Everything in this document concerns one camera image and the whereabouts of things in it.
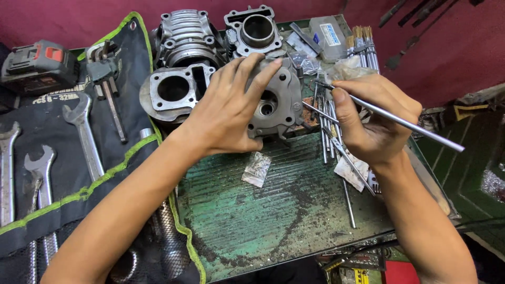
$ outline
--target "workbench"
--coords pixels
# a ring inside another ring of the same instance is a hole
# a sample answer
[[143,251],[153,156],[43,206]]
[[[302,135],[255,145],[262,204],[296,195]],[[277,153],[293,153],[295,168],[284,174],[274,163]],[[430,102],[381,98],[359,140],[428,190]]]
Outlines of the workbench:
[[[336,16],[344,34],[350,30]],[[301,28],[308,20],[298,21]],[[289,23],[278,24],[287,30]],[[284,38],[291,31],[282,31]],[[306,83],[302,96],[314,93]],[[308,121],[309,112],[304,110]],[[178,188],[181,223],[213,282],[318,254],[392,230],[384,203],[349,187],[357,229],[350,226],[336,160],[323,164],[320,133],[265,143],[272,158],[262,188],[242,181],[250,153],[213,155],[193,166]]]

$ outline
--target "tool roll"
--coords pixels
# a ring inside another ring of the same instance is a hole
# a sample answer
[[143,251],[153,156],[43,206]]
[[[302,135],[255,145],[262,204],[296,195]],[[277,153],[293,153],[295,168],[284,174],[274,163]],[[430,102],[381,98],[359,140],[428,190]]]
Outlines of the tool roll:
[[[39,282],[48,254],[44,236],[55,232],[58,247],[61,246],[100,200],[158,146],[161,138],[157,129],[157,134],[144,139],[139,134],[142,129],[153,128],[138,98],[140,86],[152,72],[142,18],[132,12],[100,41],[105,38],[117,45],[115,84],[119,96],[114,100],[128,138],[126,143],[119,139],[107,100],[96,99],[84,55],[78,58],[80,75],[76,87],[38,98],[22,98],[19,109],[0,116],[0,133],[10,131],[14,122],[21,128],[13,152],[14,222],[0,227],[0,283]],[[74,109],[79,104],[78,90],[92,98],[89,124],[105,170],[105,175],[95,182],[88,171],[77,127],[63,117],[63,105]],[[43,145],[56,154],[49,175],[53,203],[38,210],[35,206],[33,210],[40,178],[34,178],[25,168],[25,156],[29,154],[31,161],[41,159]],[[111,283],[199,282],[199,273],[190,264],[186,236],[177,232],[176,225],[181,229],[177,215],[176,222],[172,215],[175,203],[171,198],[171,203],[163,203],[113,268],[109,275]]]

